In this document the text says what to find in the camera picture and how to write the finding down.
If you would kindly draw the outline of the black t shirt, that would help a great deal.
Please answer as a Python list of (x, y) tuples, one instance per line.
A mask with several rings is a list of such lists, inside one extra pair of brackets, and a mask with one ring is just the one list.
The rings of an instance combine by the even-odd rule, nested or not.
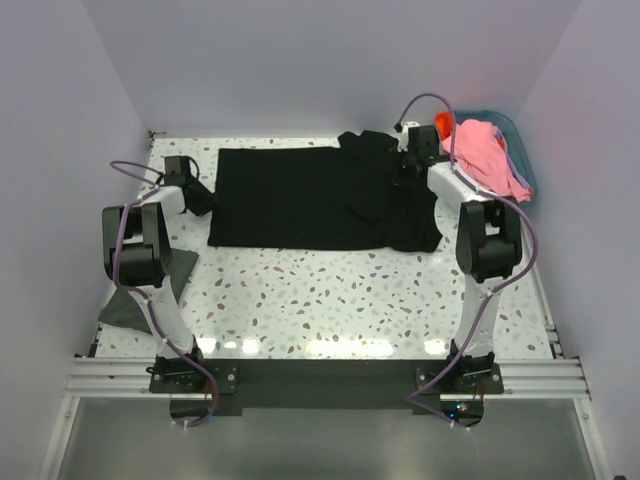
[(388, 134), (335, 147), (222, 149), (211, 247), (434, 252), (436, 196)]

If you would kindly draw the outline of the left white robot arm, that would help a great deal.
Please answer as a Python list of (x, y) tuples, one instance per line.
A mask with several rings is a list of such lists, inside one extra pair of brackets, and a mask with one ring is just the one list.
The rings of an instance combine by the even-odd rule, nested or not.
[(218, 393), (216, 380), (185, 324), (171, 286), (172, 248), (167, 222), (190, 212), (213, 210), (215, 195), (200, 181), (196, 161), (188, 156), (164, 158), (148, 192), (122, 206), (102, 211), (103, 263), (116, 288), (137, 304), (156, 342), (152, 379), (185, 393)]

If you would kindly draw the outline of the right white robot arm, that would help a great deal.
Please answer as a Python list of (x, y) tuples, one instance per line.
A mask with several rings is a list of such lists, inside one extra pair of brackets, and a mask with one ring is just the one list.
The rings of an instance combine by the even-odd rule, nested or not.
[(522, 260), (518, 212), (445, 159), (437, 128), (398, 122), (399, 181), (423, 186), (458, 212), (455, 258), (464, 274), (461, 320), (447, 365), (412, 395), (469, 392), (492, 375), (501, 290)]

